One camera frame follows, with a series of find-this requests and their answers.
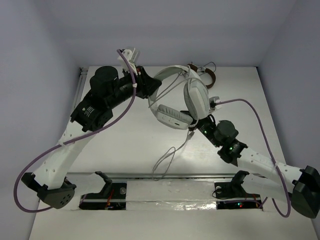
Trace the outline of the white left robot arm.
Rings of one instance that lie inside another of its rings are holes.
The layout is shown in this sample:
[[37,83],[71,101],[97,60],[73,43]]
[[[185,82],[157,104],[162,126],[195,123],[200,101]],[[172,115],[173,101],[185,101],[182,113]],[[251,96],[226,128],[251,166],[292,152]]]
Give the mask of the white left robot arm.
[[34,172],[23,172],[19,177],[50,209],[61,209],[71,202],[80,186],[66,179],[76,158],[99,132],[113,126],[127,112],[125,109],[113,122],[113,109],[126,100],[147,99],[162,84],[147,74],[142,66],[133,72],[124,70],[123,77],[113,66],[99,67],[90,81],[90,89],[70,115],[67,132],[53,148],[42,153],[47,156]]

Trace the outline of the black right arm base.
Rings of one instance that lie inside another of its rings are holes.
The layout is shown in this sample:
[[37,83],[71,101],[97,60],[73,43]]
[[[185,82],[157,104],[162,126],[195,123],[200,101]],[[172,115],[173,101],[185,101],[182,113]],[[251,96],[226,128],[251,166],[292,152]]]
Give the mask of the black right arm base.
[[262,210],[259,194],[247,193],[242,187],[247,171],[240,170],[229,182],[218,182],[214,185],[212,197],[217,200],[218,210],[258,209]]

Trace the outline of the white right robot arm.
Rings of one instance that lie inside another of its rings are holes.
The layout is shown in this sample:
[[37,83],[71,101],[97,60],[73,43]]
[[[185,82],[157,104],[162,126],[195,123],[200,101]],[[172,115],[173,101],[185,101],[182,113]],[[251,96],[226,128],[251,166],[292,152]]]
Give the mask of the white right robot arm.
[[299,168],[273,162],[245,143],[237,140],[238,131],[232,122],[215,122],[212,115],[195,126],[227,164],[240,170],[230,182],[218,183],[214,195],[220,200],[265,196],[288,203],[301,215],[315,219],[320,211],[320,174],[312,166]]

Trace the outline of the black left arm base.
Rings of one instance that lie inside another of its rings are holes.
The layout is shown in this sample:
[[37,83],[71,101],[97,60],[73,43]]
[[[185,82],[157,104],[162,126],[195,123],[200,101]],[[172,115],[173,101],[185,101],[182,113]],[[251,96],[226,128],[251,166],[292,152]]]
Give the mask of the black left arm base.
[[81,210],[126,210],[126,182],[113,182],[105,173],[94,173],[104,181],[103,187],[97,193],[86,193],[79,202]]

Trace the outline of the white over-ear headphones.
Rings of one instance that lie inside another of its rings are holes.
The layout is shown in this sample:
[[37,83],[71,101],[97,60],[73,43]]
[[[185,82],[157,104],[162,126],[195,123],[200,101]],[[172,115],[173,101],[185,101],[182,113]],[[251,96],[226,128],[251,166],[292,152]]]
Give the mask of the white over-ear headphones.
[[148,108],[163,125],[177,130],[195,126],[210,113],[209,92],[200,76],[189,66],[171,65],[154,76],[165,90],[148,98]]

